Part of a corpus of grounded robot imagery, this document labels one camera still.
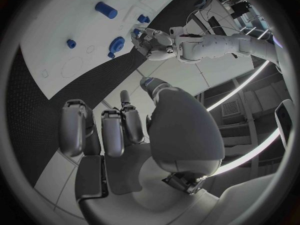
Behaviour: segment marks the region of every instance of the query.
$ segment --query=robotic arm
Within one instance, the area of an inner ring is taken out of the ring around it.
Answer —
[[[232,53],[241,57],[253,55],[279,65],[275,46],[249,35],[184,34],[183,27],[171,27],[170,35],[151,28],[136,28],[131,33],[135,48],[149,60],[159,61],[172,57],[186,64],[199,63],[202,58],[220,58]]]

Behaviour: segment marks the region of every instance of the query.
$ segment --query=vent grille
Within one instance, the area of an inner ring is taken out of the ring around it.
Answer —
[[[235,114],[240,114],[240,108],[237,100],[222,104],[222,116],[227,117]]]

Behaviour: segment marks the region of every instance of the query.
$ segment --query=black mesh surface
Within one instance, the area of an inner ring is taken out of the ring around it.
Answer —
[[[149,27],[169,33],[184,26],[197,0],[173,0]],[[7,87],[7,121],[17,159],[34,186],[58,149],[61,108],[69,99],[81,99],[95,108],[146,59],[136,49],[103,63],[72,81],[48,100],[32,78],[21,50],[12,65]]]

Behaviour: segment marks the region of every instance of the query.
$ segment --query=white robotic arm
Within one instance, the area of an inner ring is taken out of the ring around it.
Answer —
[[[279,65],[275,46],[249,35],[239,33],[231,36],[184,34],[183,27],[171,27],[170,35],[151,28],[138,30],[147,35],[144,38],[136,35],[132,38],[132,42],[152,61],[177,57],[182,63],[195,64],[205,57],[220,58],[232,53],[242,57],[253,55]]]

